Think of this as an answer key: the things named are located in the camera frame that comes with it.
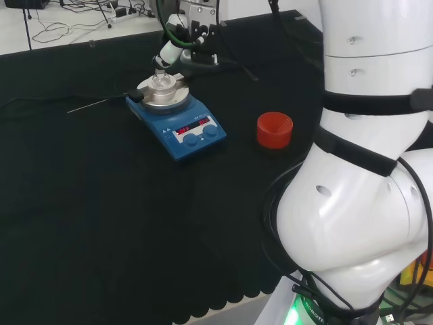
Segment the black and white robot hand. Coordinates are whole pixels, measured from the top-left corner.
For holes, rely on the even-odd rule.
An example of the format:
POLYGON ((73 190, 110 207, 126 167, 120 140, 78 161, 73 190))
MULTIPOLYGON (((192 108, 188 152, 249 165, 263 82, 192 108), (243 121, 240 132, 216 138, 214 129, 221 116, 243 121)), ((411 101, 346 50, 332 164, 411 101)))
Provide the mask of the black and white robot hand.
POLYGON ((171 14, 165 23, 166 43, 154 56, 155 68, 168 69, 177 62, 189 68, 209 68, 219 66, 219 57, 207 49, 207 40, 215 40, 216 26, 188 21, 185 14, 171 14))

